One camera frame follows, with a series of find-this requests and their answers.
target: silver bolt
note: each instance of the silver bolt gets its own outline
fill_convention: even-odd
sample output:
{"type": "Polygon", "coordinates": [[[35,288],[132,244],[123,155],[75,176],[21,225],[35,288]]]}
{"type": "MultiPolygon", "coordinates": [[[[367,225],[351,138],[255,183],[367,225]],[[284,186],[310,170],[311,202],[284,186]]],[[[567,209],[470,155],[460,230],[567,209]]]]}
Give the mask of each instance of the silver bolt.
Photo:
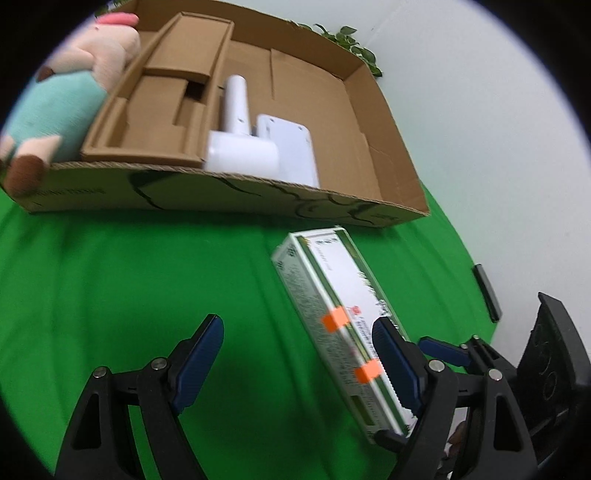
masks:
{"type": "Polygon", "coordinates": [[[167,363],[165,358],[155,358],[150,365],[154,370],[162,370],[166,368],[167,363]]]}
{"type": "Polygon", "coordinates": [[[92,372],[92,376],[95,378],[102,378],[106,374],[107,374],[107,367],[95,368],[95,371],[92,372]]]}
{"type": "Polygon", "coordinates": [[[429,368],[434,372],[443,372],[445,364],[441,360],[431,360],[429,362],[429,368]]]}
{"type": "Polygon", "coordinates": [[[491,377],[495,382],[498,382],[503,379],[503,374],[499,372],[496,368],[491,368],[488,371],[488,376],[491,377]]]}

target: white rectangular box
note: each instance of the white rectangular box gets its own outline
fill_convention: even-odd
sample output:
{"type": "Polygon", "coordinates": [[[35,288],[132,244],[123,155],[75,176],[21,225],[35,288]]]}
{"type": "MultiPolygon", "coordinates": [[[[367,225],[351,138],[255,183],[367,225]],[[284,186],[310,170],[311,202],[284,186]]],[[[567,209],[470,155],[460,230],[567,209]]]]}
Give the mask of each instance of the white rectangular box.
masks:
{"type": "Polygon", "coordinates": [[[371,332],[374,321],[387,316],[408,336],[346,230],[290,233],[272,260],[369,441],[384,429],[408,436],[415,417],[381,369],[371,332]]]}

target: plush toy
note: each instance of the plush toy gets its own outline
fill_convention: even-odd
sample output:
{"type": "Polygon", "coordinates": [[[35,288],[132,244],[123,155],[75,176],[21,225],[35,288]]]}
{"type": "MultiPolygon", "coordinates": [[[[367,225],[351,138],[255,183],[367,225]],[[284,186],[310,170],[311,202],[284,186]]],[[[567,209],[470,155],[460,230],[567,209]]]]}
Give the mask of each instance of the plush toy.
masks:
{"type": "Polygon", "coordinates": [[[111,13],[61,46],[19,98],[0,137],[3,187],[35,193],[52,162],[71,161],[125,65],[140,51],[138,17],[111,13]]]}

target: blue rubber pad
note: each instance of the blue rubber pad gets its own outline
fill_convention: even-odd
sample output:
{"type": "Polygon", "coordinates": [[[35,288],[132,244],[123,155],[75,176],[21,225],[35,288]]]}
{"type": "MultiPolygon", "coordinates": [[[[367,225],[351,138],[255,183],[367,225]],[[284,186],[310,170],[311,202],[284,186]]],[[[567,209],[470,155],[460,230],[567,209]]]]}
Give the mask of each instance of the blue rubber pad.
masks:
{"type": "Polygon", "coordinates": [[[418,347],[424,354],[456,367],[468,367],[470,365],[470,356],[466,350],[459,351],[457,347],[428,338],[421,339],[418,347]]]}
{"type": "Polygon", "coordinates": [[[223,342],[223,322],[216,317],[207,327],[177,376],[177,391],[172,408],[180,414],[193,405],[211,370],[223,342]]]}
{"type": "Polygon", "coordinates": [[[400,403],[413,414],[419,415],[423,409],[423,403],[418,378],[386,327],[379,320],[372,328],[372,340],[400,403]]]}

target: green surface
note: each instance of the green surface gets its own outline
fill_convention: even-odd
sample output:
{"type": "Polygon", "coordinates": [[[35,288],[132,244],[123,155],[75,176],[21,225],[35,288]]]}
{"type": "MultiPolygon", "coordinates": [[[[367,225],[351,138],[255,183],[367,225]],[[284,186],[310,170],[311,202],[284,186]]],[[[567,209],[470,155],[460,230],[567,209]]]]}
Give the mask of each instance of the green surface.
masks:
{"type": "MultiPolygon", "coordinates": [[[[430,218],[348,227],[412,340],[489,339],[472,261],[434,200],[430,218]]],[[[269,260],[290,231],[331,226],[255,215],[28,215],[0,193],[0,388],[41,459],[98,365],[143,367],[208,313],[222,350],[181,422],[211,480],[386,478],[269,260]]],[[[158,478],[132,412],[148,479],[158,478]]]]}

